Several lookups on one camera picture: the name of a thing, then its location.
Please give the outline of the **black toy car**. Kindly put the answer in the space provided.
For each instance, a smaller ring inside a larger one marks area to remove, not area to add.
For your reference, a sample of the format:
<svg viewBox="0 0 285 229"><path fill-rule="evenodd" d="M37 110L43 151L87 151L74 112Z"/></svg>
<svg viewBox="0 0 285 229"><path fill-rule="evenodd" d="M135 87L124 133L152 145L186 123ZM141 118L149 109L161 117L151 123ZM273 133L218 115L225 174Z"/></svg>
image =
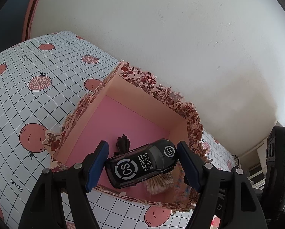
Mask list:
<svg viewBox="0 0 285 229"><path fill-rule="evenodd" d="M130 187L160 174L177 164L177 149L167 139L159 139L106 160L105 170L116 189Z"/></svg>

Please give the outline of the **white shelf rack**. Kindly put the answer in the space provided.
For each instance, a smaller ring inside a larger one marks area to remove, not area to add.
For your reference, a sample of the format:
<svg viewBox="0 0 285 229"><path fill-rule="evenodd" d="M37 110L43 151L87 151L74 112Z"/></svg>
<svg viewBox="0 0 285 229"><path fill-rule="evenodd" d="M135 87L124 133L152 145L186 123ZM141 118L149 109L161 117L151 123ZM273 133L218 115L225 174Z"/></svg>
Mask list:
<svg viewBox="0 0 285 229"><path fill-rule="evenodd" d="M253 188L262 190L267 175L267 138L238 158L238 165L248 177Z"/></svg>

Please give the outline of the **cotton swab pack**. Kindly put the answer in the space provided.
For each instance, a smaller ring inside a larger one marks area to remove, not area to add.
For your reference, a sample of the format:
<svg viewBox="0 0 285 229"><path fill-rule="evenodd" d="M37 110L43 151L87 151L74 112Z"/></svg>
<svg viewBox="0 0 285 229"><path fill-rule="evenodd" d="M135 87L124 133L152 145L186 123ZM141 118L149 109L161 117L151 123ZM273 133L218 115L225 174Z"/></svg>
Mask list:
<svg viewBox="0 0 285 229"><path fill-rule="evenodd" d="M145 181L145 187L150 195L157 195L173 187L172 172L162 173Z"/></svg>

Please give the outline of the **black action figure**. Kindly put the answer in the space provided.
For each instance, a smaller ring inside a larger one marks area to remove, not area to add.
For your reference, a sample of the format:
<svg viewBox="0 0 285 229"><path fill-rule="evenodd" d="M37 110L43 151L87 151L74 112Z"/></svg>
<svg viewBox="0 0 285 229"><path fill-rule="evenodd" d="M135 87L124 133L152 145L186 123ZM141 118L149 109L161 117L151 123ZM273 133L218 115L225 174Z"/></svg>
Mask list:
<svg viewBox="0 0 285 229"><path fill-rule="evenodd" d="M115 152L113 156L116 157L122 154L126 154L129 152L130 145L131 142L125 134L123 134L121 137L118 137L116 142L117 152Z"/></svg>

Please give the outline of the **pomegranate grid tablecloth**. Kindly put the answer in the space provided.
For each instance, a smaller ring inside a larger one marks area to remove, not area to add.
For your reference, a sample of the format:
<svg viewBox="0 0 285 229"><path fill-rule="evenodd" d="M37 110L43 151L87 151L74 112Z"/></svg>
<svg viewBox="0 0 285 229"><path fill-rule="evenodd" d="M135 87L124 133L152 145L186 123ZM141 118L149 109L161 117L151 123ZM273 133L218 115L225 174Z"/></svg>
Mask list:
<svg viewBox="0 0 285 229"><path fill-rule="evenodd" d="M50 155L43 134L58 131L79 99L118 60L70 31L36 37L0 52L0 219L18 228Z"/></svg>

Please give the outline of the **floral paper gift box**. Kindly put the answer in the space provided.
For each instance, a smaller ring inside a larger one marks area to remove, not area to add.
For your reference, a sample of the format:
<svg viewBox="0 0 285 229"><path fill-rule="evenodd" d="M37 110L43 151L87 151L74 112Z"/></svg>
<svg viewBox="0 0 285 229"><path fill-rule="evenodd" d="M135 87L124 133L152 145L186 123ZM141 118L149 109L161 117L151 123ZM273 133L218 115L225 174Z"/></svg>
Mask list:
<svg viewBox="0 0 285 229"><path fill-rule="evenodd" d="M156 81L156 76L121 61L91 93L85 94L65 118L59 132L46 131L44 147L58 171L82 161L100 141L117 152L119 137L135 149L158 139L185 141L192 152L207 160L203 126L194 105L180 93Z"/></svg>

